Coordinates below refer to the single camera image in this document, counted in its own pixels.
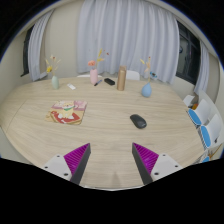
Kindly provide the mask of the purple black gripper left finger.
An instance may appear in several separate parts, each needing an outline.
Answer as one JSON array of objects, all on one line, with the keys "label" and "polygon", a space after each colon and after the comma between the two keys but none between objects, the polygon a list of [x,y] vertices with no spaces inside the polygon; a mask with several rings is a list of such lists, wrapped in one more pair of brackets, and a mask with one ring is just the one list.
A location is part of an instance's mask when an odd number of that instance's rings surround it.
[{"label": "purple black gripper left finger", "polygon": [[66,155],[55,155],[43,165],[42,169],[79,185],[90,154],[90,144],[87,143]]}]

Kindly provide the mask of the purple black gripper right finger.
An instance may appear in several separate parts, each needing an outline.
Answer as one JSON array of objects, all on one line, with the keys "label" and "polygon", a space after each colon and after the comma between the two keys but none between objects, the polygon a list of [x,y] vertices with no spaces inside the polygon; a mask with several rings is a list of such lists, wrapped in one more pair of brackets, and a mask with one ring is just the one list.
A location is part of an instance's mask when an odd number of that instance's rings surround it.
[{"label": "purple black gripper right finger", "polygon": [[168,154],[157,154],[137,143],[132,144],[132,154],[144,185],[182,169]]}]

